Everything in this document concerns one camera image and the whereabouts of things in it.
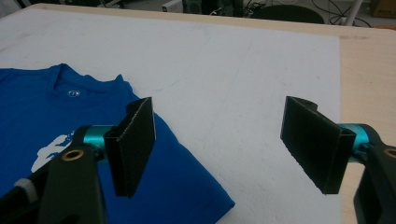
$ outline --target white graphic print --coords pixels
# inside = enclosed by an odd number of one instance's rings
[[[62,134],[55,138],[49,145],[46,147],[40,148],[37,152],[37,159],[35,160],[35,163],[33,163],[32,166],[32,173],[34,173],[36,170],[38,170],[40,167],[45,165],[47,162],[52,160],[58,153],[62,152],[65,148],[67,148],[71,140],[73,138],[74,132],[66,135]]]

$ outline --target white paper sheet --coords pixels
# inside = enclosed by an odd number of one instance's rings
[[[280,140],[286,95],[340,117],[336,37],[28,9],[0,20],[0,67],[122,74],[235,200],[219,223],[340,223]]]

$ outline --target table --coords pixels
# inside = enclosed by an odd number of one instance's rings
[[[341,121],[367,123],[373,126],[389,145],[396,127],[396,33],[390,30],[328,26],[283,21],[209,17],[162,12],[119,10],[94,7],[34,5],[61,10],[122,17],[152,18],[171,21],[198,21],[317,35],[339,36],[341,41]],[[353,195],[363,167],[349,164],[342,186],[343,222],[356,222]]]

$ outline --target brown box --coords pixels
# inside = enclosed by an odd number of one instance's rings
[[[396,18],[396,0],[372,0],[373,17]]]

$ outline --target blue t-shirt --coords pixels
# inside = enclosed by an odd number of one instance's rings
[[[100,82],[66,64],[0,69],[0,196],[65,149],[82,125],[117,125],[137,100],[119,75]],[[134,197],[117,197],[98,164],[109,223],[214,223],[233,206],[216,179],[155,115],[156,142]]]

